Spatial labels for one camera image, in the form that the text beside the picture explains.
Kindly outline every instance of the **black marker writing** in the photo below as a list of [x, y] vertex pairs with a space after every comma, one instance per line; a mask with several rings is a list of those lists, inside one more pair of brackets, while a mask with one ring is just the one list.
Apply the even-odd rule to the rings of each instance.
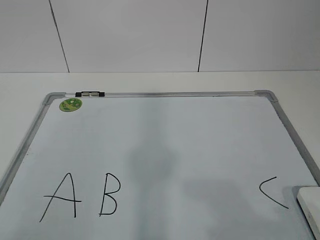
[[[118, 188], [116, 191], [106, 192], [107, 181], [108, 181], [108, 176], [109, 176], [109, 175], [111, 175], [112, 177], [114, 177], [114, 178], [117, 180], [117, 182], [119, 183], [119, 188]], [[113, 196], [111, 196], [111, 194], [114, 194], [114, 193], [116, 193], [116, 192], [119, 192], [120, 188], [121, 188], [121, 183], [120, 183], [119, 179], [118, 179], [115, 175], [113, 175], [113, 174], [111, 174], [111, 173], [107, 173], [107, 174], [105, 175], [104, 190], [103, 190], [103, 199], [102, 199], [102, 204], [101, 204], [101, 210], [100, 210], [100, 213], [99, 213], [99, 217], [101, 217], [101, 215], [112, 215], [112, 214], [114, 214], [114, 213], [116, 212], [118, 204], [117, 204], [116, 199], [115, 199]], [[110, 213], [102, 213], [102, 211], [103, 211], [103, 209], [104, 209], [105, 196], [108, 196], [109, 198], [111, 198], [111, 199], [114, 201], [114, 203], [115, 203], [114, 210], [113, 210], [112, 212], [110, 212]]]
[[272, 197], [268, 196], [268, 195], [267, 195], [264, 191], [262, 191], [262, 189], [261, 189], [261, 186], [262, 186], [264, 183], [269, 182], [269, 181], [271, 181], [271, 180], [273, 180], [273, 179], [276, 179], [276, 178], [277, 178], [277, 177], [274, 176], [274, 177], [272, 177], [272, 178], [270, 178], [270, 179], [268, 179], [268, 180], [263, 181], [263, 182], [259, 185], [259, 189], [260, 189], [260, 191], [261, 191], [265, 196], [267, 196], [269, 199], [271, 199], [271, 200], [274, 201], [275, 203], [279, 204], [280, 206], [282, 206], [282, 207], [284, 207], [284, 208], [286, 208], [286, 209], [289, 209], [287, 206], [282, 205], [280, 202], [278, 202], [278, 201], [274, 200]]
[[[72, 200], [72, 199], [67, 199], [67, 198], [63, 198], [63, 197], [56, 196], [57, 191], [59, 190], [59, 188], [61, 187], [62, 183], [64, 182], [64, 180], [66, 179], [66, 177], [67, 177], [68, 175], [70, 176], [70, 179], [71, 179], [72, 191], [73, 191], [73, 200]], [[46, 196], [44, 196], [44, 197], [50, 197], [51, 199], [50, 199], [48, 205], [46, 206], [46, 208], [45, 208], [45, 210], [44, 210], [44, 213], [43, 213], [43, 215], [42, 215], [42, 217], [41, 217], [41, 219], [40, 219], [39, 222], [41, 222], [42, 219], [44, 219], [44, 216], [45, 216], [45, 214], [46, 214], [46, 212], [47, 212], [47, 210], [48, 210], [48, 208], [49, 208], [49, 206], [50, 206], [50, 204], [51, 204], [51, 202], [52, 202], [52, 200], [53, 200], [54, 198], [55, 198], [55, 199], [61, 199], [61, 200], [73, 202], [74, 217], [77, 216], [77, 213], [76, 213], [76, 203], [80, 203], [81, 201], [76, 200], [74, 180], [72, 179], [72, 175], [71, 175], [70, 172], [68, 172], [68, 173], [64, 176], [64, 178], [63, 178], [62, 181], [60, 182], [59, 186], [57, 187], [57, 189], [55, 190], [55, 192], [54, 192], [53, 195], [46, 195]]]

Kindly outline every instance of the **gray plastic corner piece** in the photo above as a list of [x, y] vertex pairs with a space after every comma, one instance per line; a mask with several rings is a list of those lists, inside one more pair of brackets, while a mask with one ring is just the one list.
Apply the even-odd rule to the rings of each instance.
[[50, 105], [55, 99], [61, 99], [66, 96], [65, 92], [51, 92], [47, 94], [42, 102], [42, 105]]
[[278, 102], [278, 98], [273, 91], [270, 90], [255, 90], [257, 96], [266, 97], [270, 102]]

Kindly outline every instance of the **whiteboard surface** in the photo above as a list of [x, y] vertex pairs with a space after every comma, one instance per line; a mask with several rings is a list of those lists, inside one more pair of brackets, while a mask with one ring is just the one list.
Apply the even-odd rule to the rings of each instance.
[[[293, 187], [316, 182], [266, 98], [81, 100], [48, 110], [0, 207], [2, 239], [312, 239]], [[53, 199], [39, 222], [69, 172], [77, 217]], [[118, 208], [99, 217], [106, 173]], [[260, 192], [272, 177], [263, 190], [289, 209]], [[72, 198], [70, 180], [57, 196]]]

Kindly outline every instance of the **white wall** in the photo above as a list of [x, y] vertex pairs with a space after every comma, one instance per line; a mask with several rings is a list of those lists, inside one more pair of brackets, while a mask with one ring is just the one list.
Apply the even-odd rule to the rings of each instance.
[[0, 0], [0, 72], [67, 72], [48, 1]]
[[[70, 72], [198, 70], [206, 0], [51, 0]], [[200, 71], [320, 69], [319, 0], [209, 0]], [[48, 0], [0, 1], [0, 72], [67, 72]]]

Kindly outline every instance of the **round sticker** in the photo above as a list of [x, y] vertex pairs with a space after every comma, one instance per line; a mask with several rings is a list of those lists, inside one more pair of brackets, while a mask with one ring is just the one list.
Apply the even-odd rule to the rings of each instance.
[[69, 98], [60, 103], [60, 110], [63, 112], [73, 112], [78, 110], [82, 105], [82, 101], [78, 98]]

